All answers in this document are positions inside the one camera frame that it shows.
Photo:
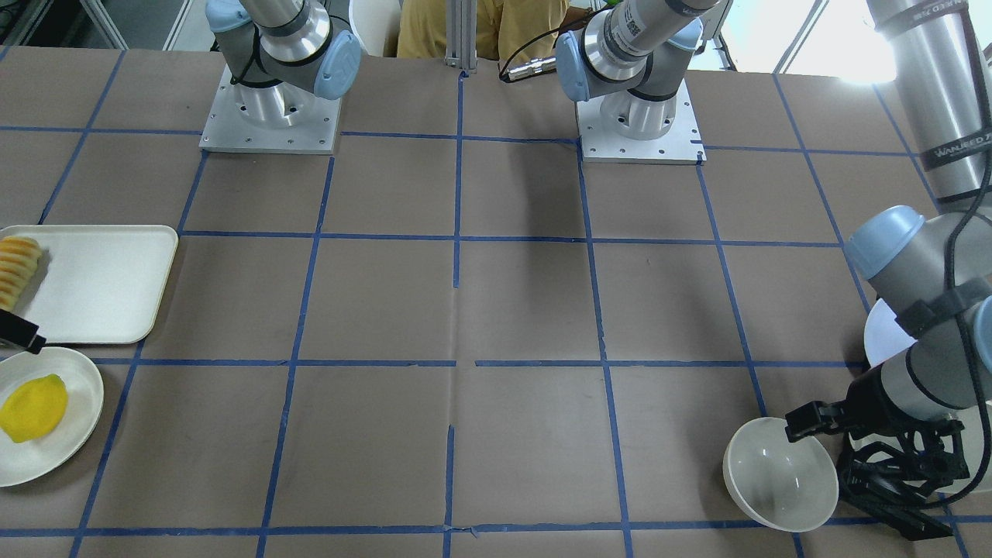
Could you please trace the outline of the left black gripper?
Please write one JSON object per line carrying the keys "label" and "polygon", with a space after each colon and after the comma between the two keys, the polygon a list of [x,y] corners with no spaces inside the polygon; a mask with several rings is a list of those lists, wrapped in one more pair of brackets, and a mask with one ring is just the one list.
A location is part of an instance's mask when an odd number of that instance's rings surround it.
{"label": "left black gripper", "polygon": [[846,399],[811,401],[784,416],[787,441],[846,432],[837,463],[851,505],[927,505],[971,481],[956,406],[933,397],[911,372],[866,372]]}

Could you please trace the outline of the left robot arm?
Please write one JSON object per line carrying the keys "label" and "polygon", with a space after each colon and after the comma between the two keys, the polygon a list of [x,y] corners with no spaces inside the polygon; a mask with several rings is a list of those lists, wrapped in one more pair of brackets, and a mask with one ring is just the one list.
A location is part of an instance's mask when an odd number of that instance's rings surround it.
{"label": "left robot arm", "polygon": [[927,509],[929,497],[990,467],[990,79],[966,1],[870,1],[895,50],[896,86],[938,195],[926,219],[908,206],[859,227],[846,256],[913,345],[862,374],[839,403],[787,416],[797,441],[846,432],[892,437],[839,462],[853,504]]}

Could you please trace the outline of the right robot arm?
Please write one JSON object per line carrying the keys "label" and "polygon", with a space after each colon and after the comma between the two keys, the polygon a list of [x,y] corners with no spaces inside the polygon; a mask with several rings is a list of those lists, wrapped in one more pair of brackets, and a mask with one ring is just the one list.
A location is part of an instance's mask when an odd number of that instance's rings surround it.
{"label": "right robot arm", "polygon": [[[327,154],[360,41],[315,1],[209,1],[226,57],[201,147]],[[155,324],[178,245],[162,225],[2,230],[2,347],[131,345]]]}

